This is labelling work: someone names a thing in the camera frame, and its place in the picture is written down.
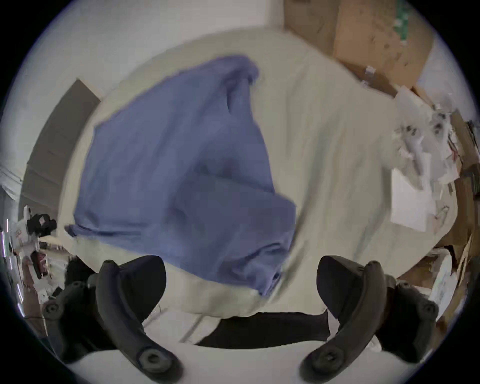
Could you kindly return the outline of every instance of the white bedsheet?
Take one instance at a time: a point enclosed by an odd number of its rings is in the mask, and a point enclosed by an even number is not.
[[[320,314],[316,289],[324,255],[365,264],[381,262],[400,276],[446,234],[456,218],[455,191],[443,226],[426,233],[390,222],[390,171],[402,168],[392,140],[397,111],[391,97],[363,88],[341,65],[302,40],[276,30],[238,30],[171,49],[137,69],[101,102],[79,140],[65,178],[59,237],[71,253],[98,271],[104,260],[118,264],[140,255],[62,228],[73,223],[80,178],[93,129],[136,95],[169,75],[214,57],[248,55],[259,67],[252,110],[267,146],[277,193],[297,206],[297,228],[283,277],[265,299],[249,288],[202,280],[171,265],[160,304],[190,313],[228,318],[256,312]]]

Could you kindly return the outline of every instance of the blue towel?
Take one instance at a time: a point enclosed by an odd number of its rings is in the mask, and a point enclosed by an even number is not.
[[[75,235],[268,295],[295,229],[253,120],[245,56],[169,77],[95,129]]]

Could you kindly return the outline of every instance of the clutter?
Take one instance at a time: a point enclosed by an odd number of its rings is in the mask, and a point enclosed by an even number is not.
[[[371,66],[411,88],[432,49],[433,30],[400,3],[401,9],[397,0],[285,0],[285,26],[342,63]]]
[[[449,145],[450,124],[442,110],[433,111],[411,91],[399,89],[395,102],[400,114],[403,138],[420,178],[420,187],[408,183],[399,170],[392,171],[391,222],[425,232],[433,215],[434,233],[442,227],[449,207],[438,204],[445,181],[459,177]]]
[[[253,120],[257,77],[246,56],[221,57],[98,125],[69,232],[268,296],[288,257],[295,205],[275,194]]]

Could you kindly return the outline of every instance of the white paper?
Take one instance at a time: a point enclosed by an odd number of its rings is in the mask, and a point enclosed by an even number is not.
[[[438,274],[429,300],[438,305],[438,321],[450,305],[458,282],[456,273],[452,273],[452,255],[447,249],[443,249],[443,252],[438,256],[432,266],[432,272]]]
[[[390,221],[420,232],[427,230],[425,194],[415,189],[398,169],[392,170],[392,215]]]

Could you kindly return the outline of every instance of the white wall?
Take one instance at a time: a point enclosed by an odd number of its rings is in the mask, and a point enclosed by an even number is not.
[[[463,120],[478,118],[475,99],[470,92],[468,82],[454,55],[438,35],[435,36],[418,84],[425,89],[435,103],[441,103],[444,96],[449,96],[454,107],[460,111]]]
[[[103,97],[136,67],[186,41],[283,25],[282,0],[78,0],[28,54],[0,123],[0,166],[23,178],[50,113],[76,78]]]

